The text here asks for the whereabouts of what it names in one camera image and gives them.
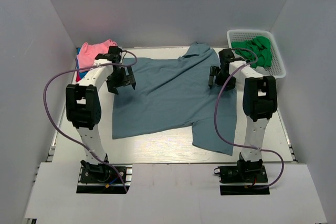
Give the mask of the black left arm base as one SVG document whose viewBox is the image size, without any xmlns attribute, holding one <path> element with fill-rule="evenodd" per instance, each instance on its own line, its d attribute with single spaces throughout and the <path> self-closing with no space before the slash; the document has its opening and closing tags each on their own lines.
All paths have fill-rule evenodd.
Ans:
<svg viewBox="0 0 336 224">
<path fill-rule="evenodd" d="M 76 193 L 78 194 L 126 194 L 131 185 L 132 165 L 117 165 L 117 172 L 103 164 L 81 162 Z"/>
</svg>

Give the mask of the grey-blue t-shirt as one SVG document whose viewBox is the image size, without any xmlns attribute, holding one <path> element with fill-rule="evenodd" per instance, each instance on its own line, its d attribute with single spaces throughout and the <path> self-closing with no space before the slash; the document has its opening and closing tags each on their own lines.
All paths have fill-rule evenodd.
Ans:
<svg viewBox="0 0 336 224">
<path fill-rule="evenodd" d="M 237 122 L 236 90 L 221 91 L 208 86 L 211 66 L 219 65 L 214 49 L 192 44 L 177 59 L 127 58 L 136 80 L 135 90 L 122 87 L 114 97 L 114 139 L 162 132 L 190 126 L 196 147 L 232 155 Z"/>
</svg>

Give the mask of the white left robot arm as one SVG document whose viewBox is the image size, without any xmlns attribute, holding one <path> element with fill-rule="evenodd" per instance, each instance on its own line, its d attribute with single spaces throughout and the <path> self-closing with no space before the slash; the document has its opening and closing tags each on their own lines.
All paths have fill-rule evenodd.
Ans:
<svg viewBox="0 0 336 224">
<path fill-rule="evenodd" d="M 86 162 L 89 164 L 108 162 L 108 154 L 102 146 L 98 129 L 102 116 L 100 88 L 106 83 L 108 91 L 118 95 L 117 88 L 136 86 L 131 66 L 121 67 L 105 63 L 106 60 L 97 60 L 84 78 L 66 87 L 66 117 L 80 135 L 85 146 Z"/>
</svg>

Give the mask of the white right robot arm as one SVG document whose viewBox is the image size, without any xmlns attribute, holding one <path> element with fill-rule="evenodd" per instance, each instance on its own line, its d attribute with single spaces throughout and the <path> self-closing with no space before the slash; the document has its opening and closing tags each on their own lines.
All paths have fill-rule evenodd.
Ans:
<svg viewBox="0 0 336 224">
<path fill-rule="evenodd" d="M 233 80 L 235 74 L 238 74 L 238 81 L 244 85 L 243 111 L 247 119 L 244 144 L 230 143 L 220 135 L 216 113 L 214 114 L 215 131 L 225 143 L 242 148 L 237 161 L 237 175 L 247 182 L 255 177 L 256 172 L 260 171 L 263 165 L 261 150 L 265 130 L 278 107 L 276 78 L 258 73 L 241 60 L 226 63 L 224 73 L 227 76 L 223 88 Z"/>
</svg>

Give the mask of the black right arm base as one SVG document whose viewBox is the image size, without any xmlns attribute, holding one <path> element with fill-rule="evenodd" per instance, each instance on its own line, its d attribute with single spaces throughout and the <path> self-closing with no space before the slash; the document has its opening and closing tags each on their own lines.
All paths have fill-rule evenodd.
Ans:
<svg viewBox="0 0 336 224">
<path fill-rule="evenodd" d="M 214 175 L 219 177 L 219 189 L 221 196 L 252 196 L 269 195 L 268 177 L 265 166 L 260 171 L 247 173 L 243 177 L 236 165 L 219 166 L 214 168 Z"/>
</svg>

